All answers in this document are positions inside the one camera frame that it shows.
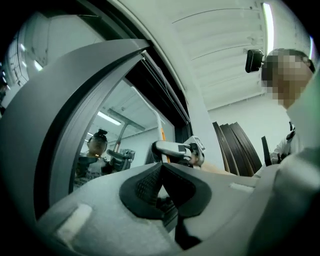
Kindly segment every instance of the wall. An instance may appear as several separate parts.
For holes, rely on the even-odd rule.
[[[46,18],[36,12],[22,25],[13,42],[15,43],[13,49],[18,53],[14,68],[21,74],[19,77],[25,78],[20,79],[21,87],[38,74],[39,71],[34,65],[35,60],[45,67],[68,52],[102,41],[103,38],[76,15]],[[25,51],[21,49],[20,44],[24,45]],[[4,97],[5,105],[2,104],[5,108],[21,88],[16,83],[17,79],[13,84],[9,84],[11,91]]]
[[[158,140],[157,129],[148,130],[138,135],[127,137],[121,140],[120,149],[130,149],[135,151],[134,160],[131,167],[142,166],[145,164],[147,152],[151,144]]]
[[[286,110],[278,105],[277,101],[265,95],[210,110],[209,115],[211,121],[217,122],[220,126],[238,122],[262,163],[265,160],[261,137],[266,137],[269,151],[272,152],[290,133],[290,119]]]

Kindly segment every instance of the fluorescent light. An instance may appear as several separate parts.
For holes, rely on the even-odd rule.
[[[274,40],[275,40],[275,30],[274,30],[274,20],[272,17],[271,7],[267,3],[263,3],[263,11],[266,22],[266,34],[267,34],[267,47],[266,55],[274,49]]]
[[[310,53],[309,53],[309,60],[312,58],[312,53],[314,51],[314,39],[310,36]]]
[[[26,48],[22,43],[20,43],[20,48],[21,48],[22,51],[24,51],[24,52],[26,51]]]
[[[42,70],[42,66],[36,60],[34,61],[34,66],[38,71]]]
[[[102,112],[98,112],[98,116],[104,118],[105,120],[108,120],[109,122],[115,124],[116,126],[121,125],[120,122],[114,120],[113,118],[111,118],[110,116],[107,116],[106,114],[102,113]]]

